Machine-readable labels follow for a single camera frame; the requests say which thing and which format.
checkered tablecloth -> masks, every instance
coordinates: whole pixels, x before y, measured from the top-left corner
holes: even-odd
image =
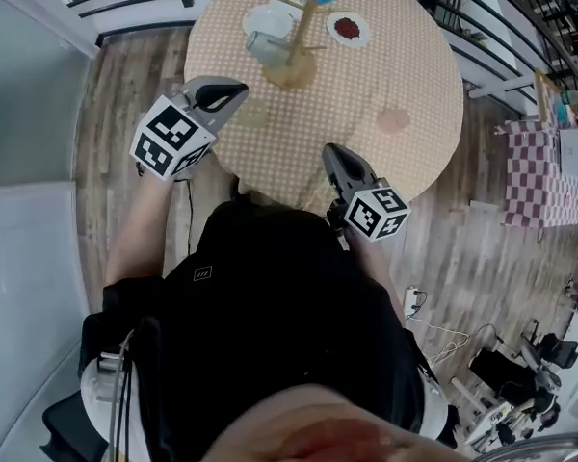
[[[245,49],[242,18],[269,0],[214,0],[189,38],[185,79],[220,75],[249,86],[249,100],[265,105],[265,127],[241,124],[239,114],[214,147],[223,167],[277,202],[324,214],[335,193],[322,150],[343,144],[366,159],[409,201],[447,166],[460,139],[462,80],[449,44],[416,0],[335,0],[358,13],[372,39],[353,49],[329,34],[328,14],[316,13],[305,39],[317,76],[306,90],[281,90]],[[398,135],[377,127],[386,109],[406,110]]]
[[[509,134],[503,223],[526,227],[578,224],[578,178],[561,174],[559,132],[546,123],[535,131],[538,122],[530,123],[506,125],[516,133]]]

black chair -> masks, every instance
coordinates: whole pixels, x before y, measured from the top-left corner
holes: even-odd
[[[42,421],[51,433],[40,447],[53,462],[100,462],[107,442],[98,434],[84,407],[81,392],[48,407]]]
[[[536,347],[541,359],[564,370],[574,366],[578,353],[576,341],[560,341],[555,334],[546,334]]]

black shirt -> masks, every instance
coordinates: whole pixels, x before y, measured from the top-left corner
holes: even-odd
[[[421,425],[423,384],[387,292],[313,214],[224,204],[197,253],[166,279],[106,288],[103,309],[84,324],[80,370],[135,328],[152,460],[198,461],[255,403],[302,384]]]

white plate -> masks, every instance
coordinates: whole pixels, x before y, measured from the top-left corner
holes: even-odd
[[[355,39],[347,39],[340,36],[336,30],[334,29],[334,24],[336,21],[349,18],[359,28],[359,37]],[[366,46],[370,42],[371,34],[370,34],[370,27],[368,23],[357,13],[355,12],[333,12],[328,17],[328,32],[331,36],[336,39],[340,44],[344,44],[345,46],[349,46],[350,48],[361,48],[362,46]]]
[[[289,13],[269,5],[259,5],[244,15],[242,29],[247,36],[259,31],[277,38],[285,38],[291,33],[293,22],[293,17]]]
[[[289,0],[290,2],[294,2],[298,5],[304,5],[304,0]],[[294,7],[293,5],[286,4],[281,2],[280,0],[270,0],[268,2],[270,7],[274,7],[281,12],[289,13],[294,20],[300,20],[302,18],[302,10]]]

skin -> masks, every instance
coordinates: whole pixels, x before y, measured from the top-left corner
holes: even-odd
[[[105,284],[163,273],[173,180],[147,172],[111,248]],[[379,282],[402,324],[405,316],[378,243],[348,232],[347,241],[364,271]],[[313,405],[265,422],[238,445],[217,440],[205,462],[465,462],[437,442],[391,425],[352,405]]]
[[[241,442],[223,436],[202,462],[466,462],[455,451],[352,405],[290,411]]]
[[[109,252],[105,286],[129,277],[163,275],[167,218],[173,180],[147,171],[141,179],[126,222]]]

